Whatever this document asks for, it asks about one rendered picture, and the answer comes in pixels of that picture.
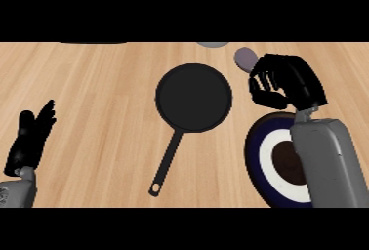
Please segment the black frying pan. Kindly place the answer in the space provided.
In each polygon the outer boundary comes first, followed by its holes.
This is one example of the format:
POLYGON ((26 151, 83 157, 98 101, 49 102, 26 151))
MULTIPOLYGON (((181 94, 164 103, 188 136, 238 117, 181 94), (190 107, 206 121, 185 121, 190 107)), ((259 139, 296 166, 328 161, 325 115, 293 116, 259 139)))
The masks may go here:
POLYGON ((176 66, 160 79, 156 107, 175 132, 154 176, 153 196, 160 194, 184 134, 212 130, 229 114, 232 90, 222 73, 200 63, 176 66))

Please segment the blue and white plate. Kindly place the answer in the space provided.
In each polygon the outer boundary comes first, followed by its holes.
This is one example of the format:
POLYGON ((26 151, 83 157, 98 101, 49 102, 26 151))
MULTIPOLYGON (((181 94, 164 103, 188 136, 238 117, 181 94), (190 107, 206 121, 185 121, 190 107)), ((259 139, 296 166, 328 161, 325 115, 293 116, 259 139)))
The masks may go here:
POLYGON ((246 139, 246 165, 255 188, 274 208, 312 208, 312 198, 290 128, 291 112, 265 115, 246 139))

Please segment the purple eggplant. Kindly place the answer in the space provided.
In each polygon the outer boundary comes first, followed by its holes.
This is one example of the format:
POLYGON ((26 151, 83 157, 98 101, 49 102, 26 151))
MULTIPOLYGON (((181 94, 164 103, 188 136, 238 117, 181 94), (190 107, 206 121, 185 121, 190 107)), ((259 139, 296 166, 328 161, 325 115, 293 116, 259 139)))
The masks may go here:
POLYGON ((250 48, 243 47, 237 50, 234 59, 235 59, 235 63, 238 65, 238 67, 247 73, 250 73, 253 71, 255 66, 257 64, 257 61, 259 61, 259 56, 257 56, 256 52, 250 48))

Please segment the grey round object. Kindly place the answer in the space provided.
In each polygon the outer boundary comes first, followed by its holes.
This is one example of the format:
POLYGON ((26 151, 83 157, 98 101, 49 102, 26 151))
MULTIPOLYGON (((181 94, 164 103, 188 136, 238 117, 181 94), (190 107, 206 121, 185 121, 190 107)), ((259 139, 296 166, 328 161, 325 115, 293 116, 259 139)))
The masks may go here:
POLYGON ((221 48, 229 44, 229 42, 197 42, 206 48, 221 48))

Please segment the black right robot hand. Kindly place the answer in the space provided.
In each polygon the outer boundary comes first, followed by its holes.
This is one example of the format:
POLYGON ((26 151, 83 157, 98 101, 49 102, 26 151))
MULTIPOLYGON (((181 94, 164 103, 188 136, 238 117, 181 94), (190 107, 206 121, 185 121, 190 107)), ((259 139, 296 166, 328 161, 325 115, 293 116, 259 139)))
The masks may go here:
POLYGON ((309 63, 299 56, 265 54, 250 73, 250 93, 256 104, 299 111, 328 103, 324 85, 309 63))

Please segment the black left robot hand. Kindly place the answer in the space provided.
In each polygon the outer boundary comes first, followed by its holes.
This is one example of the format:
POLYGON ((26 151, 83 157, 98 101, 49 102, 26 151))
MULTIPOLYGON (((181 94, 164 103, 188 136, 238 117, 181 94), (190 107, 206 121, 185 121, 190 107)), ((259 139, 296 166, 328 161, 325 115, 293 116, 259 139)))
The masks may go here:
POLYGON ((43 155, 45 143, 52 131, 55 118, 55 101, 51 100, 39 115, 24 110, 20 115, 18 137, 11 147, 5 175, 20 177, 21 169, 29 166, 38 168, 43 155))

